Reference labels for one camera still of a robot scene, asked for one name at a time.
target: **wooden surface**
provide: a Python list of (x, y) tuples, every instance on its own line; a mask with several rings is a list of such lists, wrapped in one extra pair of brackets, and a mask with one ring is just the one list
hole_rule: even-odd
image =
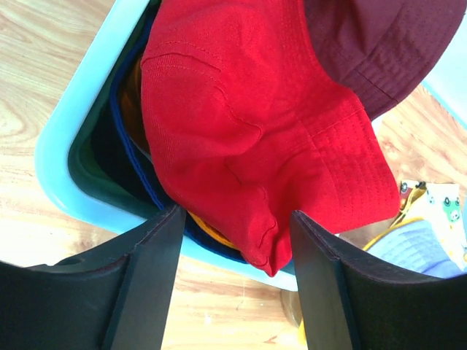
[[(113, 237), (62, 214), (34, 176), (34, 145), (112, 0), (0, 1), (0, 260), (53, 264)], [(397, 179), (467, 185), (467, 132), (423, 89), (379, 139)], [(302, 349), (279, 290), (180, 260), (164, 349)]]

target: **red bucket hat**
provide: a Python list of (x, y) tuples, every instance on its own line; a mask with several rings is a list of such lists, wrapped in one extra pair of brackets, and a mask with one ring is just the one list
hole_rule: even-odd
[(270, 276), (292, 257), (293, 210), (332, 233), (398, 211), (368, 115), (319, 64), (302, 0), (164, 0), (141, 94), (166, 192)]
[(370, 119), (402, 102), (440, 59), (466, 0), (304, 0), (323, 68), (352, 89)]

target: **wooden floor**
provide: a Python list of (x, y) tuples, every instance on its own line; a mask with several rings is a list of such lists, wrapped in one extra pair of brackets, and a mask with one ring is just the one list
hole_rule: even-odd
[[(54, 207), (34, 175), (41, 129), (113, 0), (0, 1), (0, 260), (55, 263), (112, 234)], [(467, 132), (422, 88), (379, 139), (396, 177), (467, 186)], [(182, 258), (164, 349), (302, 349), (279, 290)]]

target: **blue container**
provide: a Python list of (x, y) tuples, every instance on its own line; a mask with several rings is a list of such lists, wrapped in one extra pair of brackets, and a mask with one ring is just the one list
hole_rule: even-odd
[[(153, 211), (110, 180), (93, 158), (89, 136), (109, 97), (109, 82), (131, 49), (149, 4), (160, 0), (117, 0), (44, 127), (36, 146), (36, 174), (49, 199), (75, 219), (121, 234)], [(375, 130), (382, 118), (374, 121)], [(263, 271), (205, 250), (184, 237), (181, 254), (271, 286), (297, 290), (293, 268), (274, 278)]]

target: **orange fabric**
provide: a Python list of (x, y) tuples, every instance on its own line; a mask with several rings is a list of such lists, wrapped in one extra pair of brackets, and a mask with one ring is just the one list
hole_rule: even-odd
[[(146, 134), (144, 132), (144, 126), (142, 121), (141, 112), (141, 56), (131, 70), (131, 73), (124, 80), (122, 89), (120, 90), (120, 108), (122, 110), (123, 124), (126, 132), (133, 139), (133, 142), (149, 153), (149, 145), (146, 140)], [(222, 235), (215, 228), (207, 224), (201, 218), (195, 214), (188, 212), (189, 215), (195, 220), (198, 226), (206, 232), (208, 235), (213, 237), (217, 242), (228, 246), (232, 249), (236, 247)]]

